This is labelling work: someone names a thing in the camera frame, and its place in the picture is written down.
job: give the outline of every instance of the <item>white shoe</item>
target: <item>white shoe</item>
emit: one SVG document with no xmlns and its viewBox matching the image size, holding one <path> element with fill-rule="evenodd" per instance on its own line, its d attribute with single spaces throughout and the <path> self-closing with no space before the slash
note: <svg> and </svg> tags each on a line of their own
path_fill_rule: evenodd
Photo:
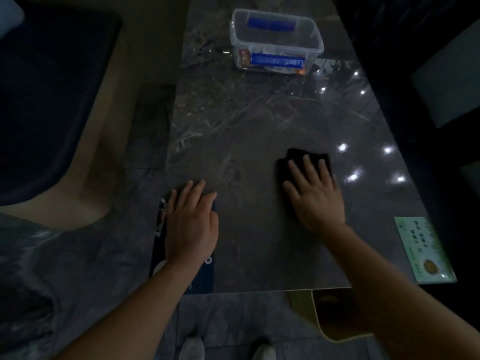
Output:
<svg viewBox="0 0 480 360">
<path fill-rule="evenodd" d="M 255 351 L 251 360 L 277 360 L 277 353 L 272 345 L 263 344 Z"/>
<path fill-rule="evenodd" d="M 205 347 L 201 338 L 189 337 L 183 343 L 179 360 L 205 360 Z"/>
</svg>

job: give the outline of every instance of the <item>clear plastic container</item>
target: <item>clear plastic container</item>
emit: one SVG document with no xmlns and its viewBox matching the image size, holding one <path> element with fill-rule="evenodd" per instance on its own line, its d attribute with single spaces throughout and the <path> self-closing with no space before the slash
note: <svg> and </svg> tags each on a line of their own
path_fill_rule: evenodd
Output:
<svg viewBox="0 0 480 360">
<path fill-rule="evenodd" d="M 230 41 L 241 70 L 305 75 L 324 51 L 317 25 L 309 17 L 237 8 Z"/>
</svg>

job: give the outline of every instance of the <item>forearm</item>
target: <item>forearm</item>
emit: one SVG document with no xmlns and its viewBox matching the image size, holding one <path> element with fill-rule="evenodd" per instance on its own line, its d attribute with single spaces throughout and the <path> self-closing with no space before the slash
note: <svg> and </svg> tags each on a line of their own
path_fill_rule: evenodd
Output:
<svg viewBox="0 0 480 360">
<path fill-rule="evenodd" d="M 117 309 L 62 351 L 62 359 L 152 359 L 198 268 L 167 263 Z"/>
<path fill-rule="evenodd" d="M 393 358 L 480 358 L 480 335 L 412 284 L 346 225 L 321 232 Z"/>
</svg>

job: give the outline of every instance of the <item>hand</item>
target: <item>hand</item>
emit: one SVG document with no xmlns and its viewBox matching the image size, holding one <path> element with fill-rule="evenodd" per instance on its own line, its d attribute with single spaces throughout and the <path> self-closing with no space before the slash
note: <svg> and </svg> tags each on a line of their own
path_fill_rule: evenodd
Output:
<svg viewBox="0 0 480 360">
<path fill-rule="evenodd" d="M 194 188 L 189 180 L 180 193 L 173 190 L 166 210 L 165 255 L 168 262 L 180 261 L 188 266 L 202 263 L 213 253 L 219 239 L 219 216 L 212 211 L 216 192 L 201 197 L 202 180 Z"/>
<path fill-rule="evenodd" d="M 342 192 L 336 179 L 328 173 L 324 159 L 320 159 L 320 177 L 309 155 L 303 156 L 303 165 L 307 178 L 297 165 L 290 160 L 288 167 L 300 192 L 289 181 L 283 182 L 283 188 L 289 196 L 300 222 L 310 231 L 322 231 L 329 227 L 345 224 L 345 207 Z"/>
</svg>

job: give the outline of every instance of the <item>marble table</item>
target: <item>marble table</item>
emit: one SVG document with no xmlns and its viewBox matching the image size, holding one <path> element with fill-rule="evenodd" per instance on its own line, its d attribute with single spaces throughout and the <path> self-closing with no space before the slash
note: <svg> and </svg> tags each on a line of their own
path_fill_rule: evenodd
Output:
<svg viewBox="0 0 480 360">
<path fill-rule="evenodd" d="M 312 17 L 325 52 L 304 77 L 237 70 L 240 7 Z M 291 147 L 330 155 L 347 223 L 414 280 L 394 217 L 426 211 L 332 0 L 190 0 L 170 123 L 165 195 L 189 179 L 218 192 L 214 292 L 349 286 L 285 213 L 274 167 Z"/>
</svg>

